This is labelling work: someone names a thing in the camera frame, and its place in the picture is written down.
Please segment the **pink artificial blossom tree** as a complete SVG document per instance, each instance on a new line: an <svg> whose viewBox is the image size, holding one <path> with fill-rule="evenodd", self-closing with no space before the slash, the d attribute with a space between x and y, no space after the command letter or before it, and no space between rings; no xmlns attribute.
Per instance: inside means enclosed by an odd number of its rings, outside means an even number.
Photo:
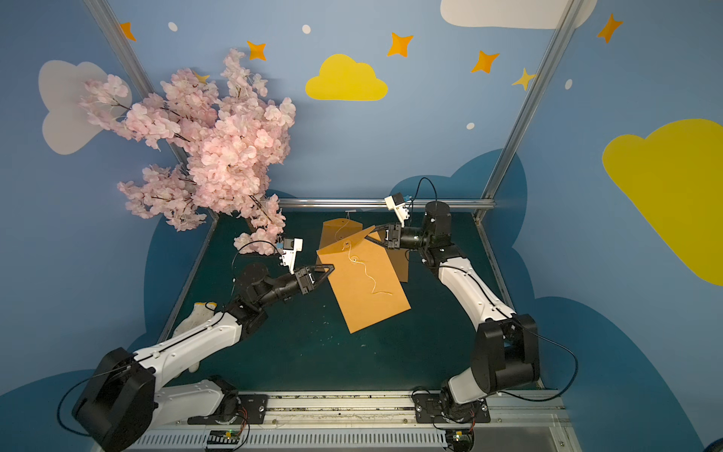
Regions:
<svg viewBox="0 0 723 452"><path fill-rule="evenodd" d="M285 217L278 197L267 195L268 170L291 151L297 109L289 98L268 99L267 81L243 66L244 56L232 49L224 60L227 95L184 69L163 83L162 94L133 105L123 100L129 90L120 77L88 80L79 105L92 125L153 149L166 141L186 154L186 164L152 165L140 184L118 185L133 215L162 216L178 232L201 226L206 210L235 215L250 222L233 241L236 250L271 255Z"/></svg>

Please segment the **back horizontal aluminium bar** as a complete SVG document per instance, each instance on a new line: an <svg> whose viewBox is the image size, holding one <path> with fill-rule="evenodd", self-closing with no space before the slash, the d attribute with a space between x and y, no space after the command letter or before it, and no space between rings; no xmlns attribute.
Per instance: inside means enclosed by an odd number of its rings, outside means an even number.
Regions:
<svg viewBox="0 0 723 452"><path fill-rule="evenodd" d="M487 199L439 199L452 210L491 210L495 202ZM329 211L394 209L384 199L292 199L280 198L282 209L313 209Z"/></svg>

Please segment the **left green circuit board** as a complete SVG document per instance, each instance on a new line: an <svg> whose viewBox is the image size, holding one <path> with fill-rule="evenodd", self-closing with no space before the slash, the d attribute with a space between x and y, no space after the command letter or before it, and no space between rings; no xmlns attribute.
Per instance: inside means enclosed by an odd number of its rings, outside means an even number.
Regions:
<svg viewBox="0 0 723 452"><path fill-rule="evenodd" d="M238 429L212 429L207 433L204 451L234 451L240 446L242 440L241 431Z"/></svg>

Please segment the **left side table rail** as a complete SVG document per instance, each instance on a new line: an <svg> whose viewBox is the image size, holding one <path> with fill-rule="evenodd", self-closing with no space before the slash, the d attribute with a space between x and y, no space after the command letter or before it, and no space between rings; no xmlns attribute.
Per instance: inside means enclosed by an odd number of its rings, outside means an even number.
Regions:
<svg viewBox="0 0 723 452"><path fill-rule="evenodd" d="M144 271L145 332L132 343L131 351L153 346L168 335L214 229L213 222L185 232L176 231L164 220L158 223Z"/></svg>

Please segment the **diagonal aluminium bar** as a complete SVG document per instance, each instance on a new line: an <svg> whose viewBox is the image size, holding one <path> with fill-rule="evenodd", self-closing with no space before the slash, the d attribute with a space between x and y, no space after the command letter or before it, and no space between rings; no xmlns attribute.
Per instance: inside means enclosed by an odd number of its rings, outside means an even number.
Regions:
<svg viewBox="0 0 723 452"><path fill-rule="evenodd" d="M582 16L582 9L587 1L569 1L563 9L560 21L555 29L552 39L546 48L543 58L538 67L537 77L532 88L527 91L519 115L514 122L508 140L497 159L490 178L483 190L482 201L489 202L491 207L480 208L474 213L474 221L477 226L482 225L486 213L494 209L495 196L504 181L508 169L516 156L525 137L525 133L532 124L538 106L561 62L564 53L569 45L572 35L576 30L576 21Z"/></svg>
<svg viewBox="0 0 723 452"><path fill-rule="evenodd" d="M128 74L133 87L142 97L155 92L151 79L137 58L131 40L126 37L121 22L107 0L84 0L83 3Z"/></svg>

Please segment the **kraft paper file bag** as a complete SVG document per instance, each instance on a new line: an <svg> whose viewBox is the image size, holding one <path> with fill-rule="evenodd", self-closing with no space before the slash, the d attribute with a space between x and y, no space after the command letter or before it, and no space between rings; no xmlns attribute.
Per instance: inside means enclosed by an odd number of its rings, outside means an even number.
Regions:
<svg viewBox="0 0 723 452"><path fill-rule="evenodd" d="M319 248L323 249L341 239L357 234L363 229L363 224L349 218L335 218L327 220L322 225Z"/></svg>
<svg viewBox="0 0 723 452"><path fill-rule="evenodd" d="M386 251L399 282L407 283L410 276L410 264L407 252L405 250L382 248Z"/></svg>
<svg viewBox="0 0 723 452"><path fill-rule="evenodd" d="M371 226L317 251L333 264L331 289L351 333L410 310L410 303L386 251L367 240Z"/></svg>

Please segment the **table rail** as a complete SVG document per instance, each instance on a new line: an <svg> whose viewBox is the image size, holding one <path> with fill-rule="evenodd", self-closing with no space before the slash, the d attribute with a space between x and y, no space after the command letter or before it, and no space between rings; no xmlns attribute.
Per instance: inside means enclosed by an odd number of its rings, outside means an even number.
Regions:
<svg viewBox="0 0 723 452"><path fill-rule="evenodd" d="M214 229L213 222L185 232L176 231L164 220L158 223L144 271L145 332L132 343L131 351L153 346L168 335Z"/></svg>
<svg viewBox="0 0 723 452"><path fill-rule="evenodd" d="M533 315L535 295L529 271L523 258L512 248L507 240L508 229L499 235L491 226L485 224L487 218L473 218L493 275L493 291L500 300L519 315Z"/></svg>

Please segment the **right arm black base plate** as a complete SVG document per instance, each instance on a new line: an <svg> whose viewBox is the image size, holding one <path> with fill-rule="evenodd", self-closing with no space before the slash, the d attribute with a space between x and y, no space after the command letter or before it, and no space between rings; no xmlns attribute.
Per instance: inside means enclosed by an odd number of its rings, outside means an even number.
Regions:
<svg viewBox="0 0 723 452"><path fill-rule="evenodd" d="M491 416L485 399L457 403L450 393L416 390L410 394L415 418L419 424L490 423Z"/></svg>

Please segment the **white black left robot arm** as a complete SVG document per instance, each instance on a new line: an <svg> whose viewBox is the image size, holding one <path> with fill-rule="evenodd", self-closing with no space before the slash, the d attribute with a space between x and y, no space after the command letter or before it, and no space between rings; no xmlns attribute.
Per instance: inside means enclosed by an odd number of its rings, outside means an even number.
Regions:
<svg viewBox="0 0 723 452"><path fill-rule="evenodd" d="M73 419L105 451L125 450L148 429L177 422L248 424L241 396L229 382L171 381L250 337L267 320L267 307L316 290L333 271L321 264L272 277L266 266L249 265L236 278L230 302L201 325L135 352L116 348L105 354L72 408Z"/></svg>

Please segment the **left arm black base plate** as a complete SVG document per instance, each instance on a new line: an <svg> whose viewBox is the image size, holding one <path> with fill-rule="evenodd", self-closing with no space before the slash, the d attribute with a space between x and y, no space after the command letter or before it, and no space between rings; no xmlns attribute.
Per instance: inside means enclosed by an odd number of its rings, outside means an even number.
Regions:
<svg viewBox="0 0 723 452"><path fill-rule="evenodd" d="M264 394L225 395L212 414L188 418L188 425L261 425L269 397Z"/></svg>

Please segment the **aluminium front mounting rail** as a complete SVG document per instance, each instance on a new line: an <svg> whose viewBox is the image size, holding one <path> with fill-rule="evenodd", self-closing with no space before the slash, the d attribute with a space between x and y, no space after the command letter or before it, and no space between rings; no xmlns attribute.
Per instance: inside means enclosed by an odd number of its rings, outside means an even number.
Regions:
<svg viewBox="0 0 723 452"><path fill-rule="evenodd" d="M410 391L267 392L261 425L188 425L151 429L132 451L204 451L207 433L241 431L234 451L445 451L448 429L472 431L472 451L579 451L582 446L560 399L528 391L487 401L490 423L419 424Z"/></svg>

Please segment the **right side table rail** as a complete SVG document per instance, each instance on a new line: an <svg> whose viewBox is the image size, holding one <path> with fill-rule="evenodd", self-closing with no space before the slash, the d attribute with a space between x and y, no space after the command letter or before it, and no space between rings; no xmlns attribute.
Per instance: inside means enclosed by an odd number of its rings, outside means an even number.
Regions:
<svg viewBox="0 0 723 452"><path fill-rule="evenodd" d="M473 218L493 275L493 291L500 300L519 315L533 315L535 295L529 271L523 258L512 248L507 240L508 229L499 235L491 226L485 224L487 218Z"/></svg>

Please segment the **white work glove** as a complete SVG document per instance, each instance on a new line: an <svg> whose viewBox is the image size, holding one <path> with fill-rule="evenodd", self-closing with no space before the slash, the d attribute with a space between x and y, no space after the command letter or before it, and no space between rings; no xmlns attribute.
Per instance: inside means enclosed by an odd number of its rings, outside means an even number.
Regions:
<svg viewBox="0 0 723 452"><path fill-rule="evenodd" d="M182 320L173 331L172 338L175 338L187 331L190 331L201 324L205 324L217 313L218 305L214 301L197 302L193 305L191 314Z"/></svg>

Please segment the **left diagonal aluminium bar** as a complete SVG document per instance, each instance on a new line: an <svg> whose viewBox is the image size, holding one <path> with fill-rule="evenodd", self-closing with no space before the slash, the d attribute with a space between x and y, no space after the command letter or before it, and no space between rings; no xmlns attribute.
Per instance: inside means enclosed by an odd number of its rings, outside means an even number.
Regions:
<svg viewBox="0 0 723 452"><path fill-rule="evenodd" d="M107 0L84 0L83 3L128 74L133 87L142 97L155 92L151 79L137 58L131 40L126 37L121 22Z"/></svg>

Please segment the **right diagonal aluminium bar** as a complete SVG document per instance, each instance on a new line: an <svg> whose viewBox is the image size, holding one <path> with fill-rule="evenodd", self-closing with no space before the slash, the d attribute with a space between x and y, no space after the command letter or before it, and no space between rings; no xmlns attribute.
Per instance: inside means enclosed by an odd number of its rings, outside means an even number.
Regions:
<svg viewBox="0 0 723 452"><path fill-rule="evenodd" d="M525 137L525 133L532 124L538 106L561 62L564 53L569 45L572 35L576 30L576 21L582 16L582 9L587 1L569 1L563 9L560 21L555 29L552 39L546 48L543 58L538 67L537 77L532 88L527 91L519 115L514 122L508 140L497 159L490 178L483 190L482 201L489 202L491 207L480 208L474 213L474 221L477 226L482 225L486 213L494 209L495 196L504 181L508 169L516 156Z"/></svg>

